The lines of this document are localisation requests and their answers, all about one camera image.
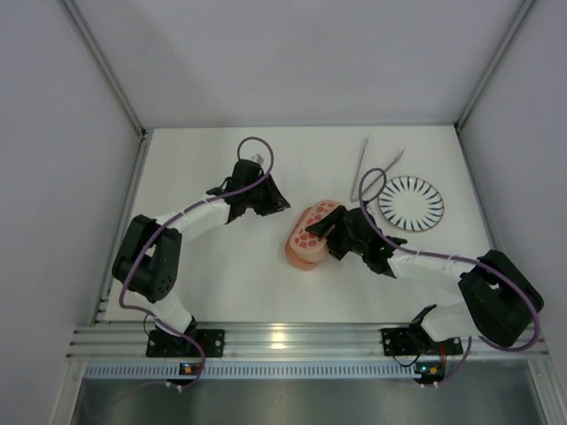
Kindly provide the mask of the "pink lunch box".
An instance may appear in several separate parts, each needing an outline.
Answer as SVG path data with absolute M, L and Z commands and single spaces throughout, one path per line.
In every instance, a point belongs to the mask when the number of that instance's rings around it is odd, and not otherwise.
M 286 249 L 303 261 L 309 263 L 322 261 L 329 253 L 327 243 L 322 236 L 307 232 L 307 227 L 317 224 L 342 205 L 339 201 L 324 199 L 309 206 L 299 216 L 286 243 Z
M 317 262 L 310 262 L 302 259 L 293 249 L 290 249 L 288 246 L 285 246 L 285 257 L 289 265 L 297 268 L 298 270 L 310 271 L 318 266 Z

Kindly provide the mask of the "metal tongs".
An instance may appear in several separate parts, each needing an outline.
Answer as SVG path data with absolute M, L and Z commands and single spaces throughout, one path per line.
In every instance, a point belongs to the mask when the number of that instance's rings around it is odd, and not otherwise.
M 363 162 L 364 162 L 364 158 L 365 158 L 365 154 L 366 154 L 366 150 L 368 148 L 368 145 L 369 145 L 369 135 L 366 135 L 364 140 L 363 140 L 363 143 L 362 143 L 361 152 L 360 152 L 360 155 L 359 155 L 359 158 L 358 158 L 357 169 L 356 169 L 356 173 L 355 173 L 355 176 L 354 176 L 353 185 L 352 185 L 352 189 L 351 189 L 351 194 L 350 194 L 350 197 L 349 197 L 349 200 L 350 200 L 351 203 L 355 203 L 359 200 L 359 187 L 360 187 L 361 178 L 362 178 L 362 166 L 363 166 Z M 396 155 L 396 157 L 386 166 L 384 171 L 387 173 L 395 165 L 397 165 L 400 162 L 400 160 L 402 159 L 404 153 L 405 153 L 405 150 L 402 149 Z

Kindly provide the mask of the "striped round plate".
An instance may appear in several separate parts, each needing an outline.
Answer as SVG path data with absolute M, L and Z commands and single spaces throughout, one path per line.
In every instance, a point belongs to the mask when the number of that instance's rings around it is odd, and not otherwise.
M 377 199 L 377 206 L 388 222 L 408 232 L 433 229 L 445 214 L 444 199 L 437 188 L 415 176 L 388 180 Z

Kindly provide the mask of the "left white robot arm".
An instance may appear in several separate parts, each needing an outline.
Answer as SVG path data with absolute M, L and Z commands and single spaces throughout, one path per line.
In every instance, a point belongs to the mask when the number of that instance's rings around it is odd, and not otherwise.
M 151 316 L 169 335 L 191 337 L 195 318 L 175 291 L 183 243 L 230 224 L 249 209 L 268 216 L 290 207 L 260 164 L 240 159 L 232 175 L 195 204 L 157 218 L 137 215 L 112 267 L 113 278 L 122 284 L 119 306 Z

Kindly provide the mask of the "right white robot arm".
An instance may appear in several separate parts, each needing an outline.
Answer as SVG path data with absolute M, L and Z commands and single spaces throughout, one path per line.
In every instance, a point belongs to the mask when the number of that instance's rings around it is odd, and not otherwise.
M 540 337 L 544 300 L 501 251 L 469 259 L 408 248 L 405 239 L 385 235 L 365 208 L 339 206 L 306 231 L 324 239 L 337 260 L 352 252 L 376 274 L 458 295 L 458 302 L 427 305 L 412 320 L 432 342 L 477 336 L 497 350 L 520 352 Z

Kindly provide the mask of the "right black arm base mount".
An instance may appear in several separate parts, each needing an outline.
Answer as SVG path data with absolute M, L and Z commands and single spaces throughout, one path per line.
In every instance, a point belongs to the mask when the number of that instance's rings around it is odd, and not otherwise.
M 423 330 L 411 327 L 382 328 L 380 330 L 384 354 L 388 357 L 440 355 L 461 355 L 464 352 L 459 338 L 441 342 L 433 341 Z

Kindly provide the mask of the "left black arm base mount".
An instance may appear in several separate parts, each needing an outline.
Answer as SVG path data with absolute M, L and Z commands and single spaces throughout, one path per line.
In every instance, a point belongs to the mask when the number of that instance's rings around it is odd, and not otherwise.
M 207 358 L 223 356 L 223 329 L 198 329 L 193 339 Z M 145 355 L 147 358 L 199 358 L 200 351 L 187 339 L 156 328 L 149 334 Z

